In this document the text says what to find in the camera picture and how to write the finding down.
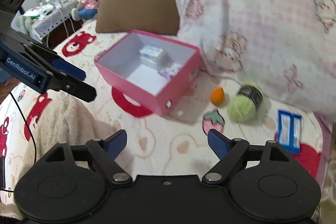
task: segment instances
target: blue packet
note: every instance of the blue packet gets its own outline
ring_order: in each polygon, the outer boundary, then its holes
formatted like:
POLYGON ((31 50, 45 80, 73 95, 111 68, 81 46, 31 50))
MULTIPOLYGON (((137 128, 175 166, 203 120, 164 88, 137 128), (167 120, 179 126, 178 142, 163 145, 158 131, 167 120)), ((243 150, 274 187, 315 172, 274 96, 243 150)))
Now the blue packet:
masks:
POLYGON ((302 116, 284 110, 278 111, 278 143, 292 154, 300 153, 302 116))

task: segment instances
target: patterned bedsheet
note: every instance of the patterned bedsheet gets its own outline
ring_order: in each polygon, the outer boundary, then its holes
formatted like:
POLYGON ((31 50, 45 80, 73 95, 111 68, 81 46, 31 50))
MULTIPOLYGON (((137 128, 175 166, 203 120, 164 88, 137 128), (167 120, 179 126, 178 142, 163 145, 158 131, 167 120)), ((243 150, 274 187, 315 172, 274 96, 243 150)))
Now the patterned bedsheet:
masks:
MULTIPOLYGON (((303 116, 302 153, 296 158, 322 185, 330 146, 330 128, 323 119, 311 112, 265 98, 258 119, 250 124, 232 123, 226 113, 227 103, 215 109, 209 102, 209 94, 221 85, 228 102, 239 85, 232 80, 217 79, 205 72, 199 73, 192 88, 185 93, 169 116, 154 115, 109 86, 93 63, 95 55, 124 35, 97 34, 95 21, 91 21, 55 50, 67 61, 85 70, 85 81, 97 89, 95 101, 85 103, 94 117, 115 129, 123 128, 127 131, 127 146, 116 162, 133 178, 137 174, 198 174, 201 177, 218 162, 218 158, 208 147, 204 133, 213 127, 214 121, 216 129, 228 138, 239 137, 251 144, 262 145, 274 138, 278 109, 284 109, 303 116)), ((40 95, 21 83, 13 90, 13 95, 19 101, 30 128, 34 130, 43 109, 53 99, 52 94, 40 95)), ((4 187, 14 189, 30 135, 10 96, 0 105, 0 124, 4 187)), ((257 163, 250 162, 248 166, 255 164, 257 163)), ((0 192, 0 197, 3 203, 13 202, 12 194, 0 192)))

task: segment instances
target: pink box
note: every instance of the pink box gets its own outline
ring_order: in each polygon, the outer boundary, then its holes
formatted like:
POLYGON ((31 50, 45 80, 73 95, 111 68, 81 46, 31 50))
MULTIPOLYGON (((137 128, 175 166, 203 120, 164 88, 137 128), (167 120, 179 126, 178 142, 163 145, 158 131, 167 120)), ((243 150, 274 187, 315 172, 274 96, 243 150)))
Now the pink box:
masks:
POLYGON ((95 58, 105 81, 153 113, 164 116, 191 86, 202 63, 198 47, 157 34, 132 30, 111 48, 95 58), (171 80, 140 62, 145 45, 163 49, 172 62, 181 65, 171 80))

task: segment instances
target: orange object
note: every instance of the orange object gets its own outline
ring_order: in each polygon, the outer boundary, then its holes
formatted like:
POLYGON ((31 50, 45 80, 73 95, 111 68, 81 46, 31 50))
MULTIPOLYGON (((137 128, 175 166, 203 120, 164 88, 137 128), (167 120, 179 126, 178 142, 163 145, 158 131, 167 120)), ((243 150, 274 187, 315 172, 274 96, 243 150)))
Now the orange object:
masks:
POLYGON ((216 88, 210 95, 210 102, 215 106, 220 106, 225 101, 225 93, 222 87, 216 88))

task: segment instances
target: black cable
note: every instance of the black cable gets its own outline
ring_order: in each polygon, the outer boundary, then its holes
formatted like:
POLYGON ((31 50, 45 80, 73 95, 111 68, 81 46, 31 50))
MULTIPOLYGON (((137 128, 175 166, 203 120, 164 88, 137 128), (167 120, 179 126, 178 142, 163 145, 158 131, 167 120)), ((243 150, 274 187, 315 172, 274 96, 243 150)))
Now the black cable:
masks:
MULTIPOLYGON (((26 120, 25 116, 23 115, 23 113, 22 113, 22 111, 21 111, 21 108, 20 108, 19 104, 17 103, 17 101, 15 100, 15 98, 14 98, 12 92, 10 92, 10 95, 11 95, 11 97, 13 98, 14 103, 16 104, 16 106, 17 106, 17 108, 18 108, 18 110, 19 110, 19 112, 20 112, 20 114, 21 114, 23 120, 25 121, 25 124, 26 124, 26 126, 27 126, 27 128, 28 128, 28 130, 29 130, 31 139, 33 140, 34 149, 35 149, 35 156, 34 156, 34 164, 35 164, 35 163, 36 163, 37 148, 36 148, 36 143, 35 143, 34 136, 33 136, 33 134, 32 134, 32 131, 30 130, 29 125, 28 125, 28 123, 27 123, 27 120, 26 120)), ((0 191, 4 191, 4 192, 8 192, 8 193, 14 193, 14 191, 6 190, 6 189, 0 189, 0 191)))

